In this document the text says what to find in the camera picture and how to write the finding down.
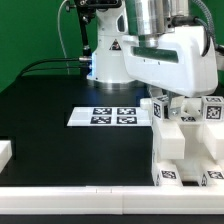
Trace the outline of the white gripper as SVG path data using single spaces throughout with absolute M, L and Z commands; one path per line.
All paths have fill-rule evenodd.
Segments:
M 150 84 L 148 92 L 151 98 L 162 96 L 162 89 L 171 91 L 168 93 L 170 118 L 181 114 L 184 96 L 209 95 L 217 88 L 214 46 L 210 45 L 207 54 L 202 56 L 204 37 L 202 26 L 176 27 L 172 33 L 159 37 L 157 48 L 140 46 L 136 36 L 122 37 L 128 75 Z

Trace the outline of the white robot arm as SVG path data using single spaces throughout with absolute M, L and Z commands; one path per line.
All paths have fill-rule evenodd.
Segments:
M 187 97 L 212 94 L 218 85 L 214 25 L 189 14 L 201 0 L 121 0 L 97 10 L 98 45 L 91 84 L 106 89 L 147 84 Z

